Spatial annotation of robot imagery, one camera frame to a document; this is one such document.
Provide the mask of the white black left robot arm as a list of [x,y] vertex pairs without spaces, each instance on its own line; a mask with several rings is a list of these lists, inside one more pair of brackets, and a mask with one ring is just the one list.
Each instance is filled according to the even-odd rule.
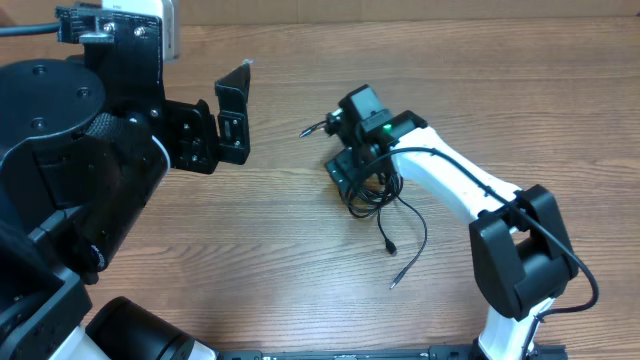
[[170,101],[179,56],[175,0],[60,7],[50,24],[80,55],[1,69],[1,355],[5,359],[214,359],[217,352],[131,300],[87,319],[98,281],[163,178],[210,174],[250,152],[250,67],[204,101]]

